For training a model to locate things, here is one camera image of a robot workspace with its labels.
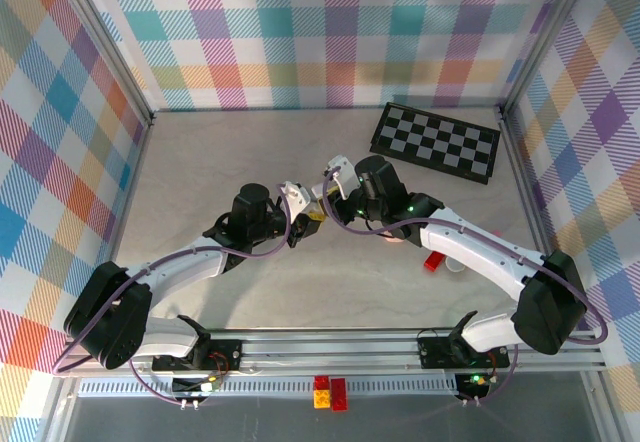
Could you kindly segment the black grey chessboard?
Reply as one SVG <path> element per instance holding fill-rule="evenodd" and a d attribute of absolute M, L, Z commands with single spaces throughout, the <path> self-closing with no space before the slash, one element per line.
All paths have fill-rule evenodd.
<path fill-rule="evenodd" d="M 388 103 L 370 151 L 486 185 L 493 176 L 499 141 L 496 129 Z"/>

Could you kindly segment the long red toy brick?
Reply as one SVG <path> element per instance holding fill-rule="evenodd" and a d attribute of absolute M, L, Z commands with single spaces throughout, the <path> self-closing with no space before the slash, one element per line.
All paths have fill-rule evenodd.
<path fill-rule="evenodd" d="M 345 378 L 332 378 L 330 380 L 331 408 L 334 412 L 346 412 L 348 410 L 348 393 Z"/>

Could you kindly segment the black controller board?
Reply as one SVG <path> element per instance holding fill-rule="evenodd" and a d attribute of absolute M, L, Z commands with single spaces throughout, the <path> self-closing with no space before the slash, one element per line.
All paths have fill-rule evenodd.
<path fill-rule="evenodd" d="M 496 375 L 490 374 L 456 374 L 455 383 L 457 397 L 462 400 L 486 397 L 493 385 L 498 382 Z"/>
<path fill-rule="evenodd" d="M 202 379 L 178 379 L 171 383 L 173 393 L 201 393 L 210 394 L 220 389 L 224 382 L 223 376 L 207 376 Z"/>

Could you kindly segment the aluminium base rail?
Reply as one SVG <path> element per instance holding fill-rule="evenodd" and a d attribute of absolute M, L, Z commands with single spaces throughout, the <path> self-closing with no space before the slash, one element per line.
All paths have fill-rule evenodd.
<path fill-rule="evenodd" d="M 427 329 L 300 329 L 300 330 L 207 330 L 208 340 L 242 341 L 240 367 L 227 371 L 237 376 L 316 376 L 391 375 L 427 373 L 490 374 L 520 369 L 525 372 L 596 372 L 605 367 L 604 357 L 595 346 L 565 343 L 555 355 L 545 355 L 525 344 L 505 345 L 510 365 L 494 369 L 423 369 L 417 335 Z M 136 358 L 113 370 L 124 370 L 129 363 L 158 375 L 196 377 L 214 371 L 154 371 L 158 357 Z M 57 375 L 82 370 L 107 370 L 81 347 L 61 354 L 54 365 Z"/>

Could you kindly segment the aluminium side rail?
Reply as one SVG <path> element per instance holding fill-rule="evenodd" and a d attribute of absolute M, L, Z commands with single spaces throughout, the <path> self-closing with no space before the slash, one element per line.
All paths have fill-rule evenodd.
<path fill-rule="evenodd" d="M 500 109 L 497 109 L 497 120 L 514 172 L 526 220 L 533 235 L 534 245 L 536 250 L 541 253 L 535 261 L 543 270 L 537 270 L 537 274 L 534 276 L 534 288 L 525 289 L 526 311 L 531 310 L 534 313 L 534 318 L 539 321 L 545 320 L 552 331 L 567 329 L 565 318 L 570 314 L 571 308 L 580 305 L 580 302 L 575 302 L 575 297 L 566 288 L 567 283 L 561 282 L 561 279 L 566 280 L 562 271 L 564 259 L 557 250 L 551 247 L 544 231 L 542 217 L 538 211 L 531 181 L 526 172 L 524 158 L 517 146 L 510 120 Z"/>
<path fill-rule="evenodd" d="M 122 154 L 117 147 L 113 147 L 106 159 L 106 171 L 110 177 L 115 175 L 117 193 L 110 208 L 112 215 L 107 219 L 105 227 L 105 235 L 108 235 L 106 246 L 99 249 L 84 289 L 89 287 L 91 279 L 103 263 L 117 259 L 153 125 L 154 118 L 142 122 L 134 133 L 128 152 Z"/>

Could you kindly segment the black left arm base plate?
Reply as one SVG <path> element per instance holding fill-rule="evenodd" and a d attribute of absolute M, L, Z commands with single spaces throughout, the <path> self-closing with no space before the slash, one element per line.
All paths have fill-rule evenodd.
<path fill-rule="evenodd" d="M 152 362 L 154 371 L 236 371 L 240 367 L 242 341 L 239 339 L 197 342 L 186 356 L 162 355 Z"/>

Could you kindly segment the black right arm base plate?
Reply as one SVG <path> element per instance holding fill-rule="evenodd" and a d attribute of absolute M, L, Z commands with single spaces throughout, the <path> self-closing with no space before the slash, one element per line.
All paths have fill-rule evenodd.
<path fill-rule="evenodd" d="M 504 347 L 478 352 L 460 335 L 427 329 L 418 333 L 416 341 L 423 369 L 502 369 L 510 365 Z"/>

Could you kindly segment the aluminium frame post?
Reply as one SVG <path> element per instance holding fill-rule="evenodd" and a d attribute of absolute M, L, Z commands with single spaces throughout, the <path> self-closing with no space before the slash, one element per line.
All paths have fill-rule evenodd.
<path fill-rule="evenodd" d="M 513 113 L 528 86 L 531 84 L 535 73 L 539 69 L 544 57 L 556 40 L 564 21 L 577 0 L 554 0 L 546 18 L 543 20 L 540 32 L 537 35 L 528 57 L 522 68 L 517 73 L 504 102 L 500 105 L 500 113 L 503 118 Z"/>
<path fill-rule="evenodd" d="M 144 121 L 145 125 L 147 127 L 151 126 L 154 119 L 153 110 L 139 89 L 125 58 L 111 37 L 93 0 L 70 0 L 70 4 L 94 42 L 98 52 L 104 57 L 107 66 L 114 74 L 114 78 L 120 84 L 127 101 L 131 104 L 135 113 Z"/>

